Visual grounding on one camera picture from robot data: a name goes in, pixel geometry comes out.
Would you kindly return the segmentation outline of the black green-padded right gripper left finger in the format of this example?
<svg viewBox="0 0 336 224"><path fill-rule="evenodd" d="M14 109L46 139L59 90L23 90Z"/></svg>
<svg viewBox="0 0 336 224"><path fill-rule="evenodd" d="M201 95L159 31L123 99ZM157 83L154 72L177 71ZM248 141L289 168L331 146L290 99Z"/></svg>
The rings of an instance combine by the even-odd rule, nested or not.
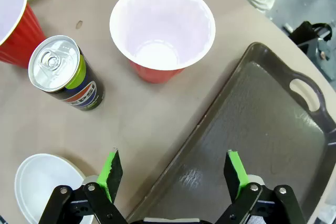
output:
<svg viewBox="0 0 336 224"><path fill-rule="evenodd" d="M39 223L81 223L85 216L94 216L98 223L127 223L114 205L122 175L119 152L114 150L97 178L75 190L55 187Z"/></svg>

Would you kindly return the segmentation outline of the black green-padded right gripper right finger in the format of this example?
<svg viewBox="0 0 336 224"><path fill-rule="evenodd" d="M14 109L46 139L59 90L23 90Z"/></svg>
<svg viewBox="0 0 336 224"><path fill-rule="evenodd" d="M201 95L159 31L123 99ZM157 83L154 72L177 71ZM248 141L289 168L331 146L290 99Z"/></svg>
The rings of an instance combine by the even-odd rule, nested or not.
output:
<svg viewBox="0 0 336 224"><path fill-rule="evenodd" d="M252 216L265 223L306 222L292 188L278 185L271 190L250 182L237 151L227 151L224 177L232 203L216 223L247 223Z"/></svg>

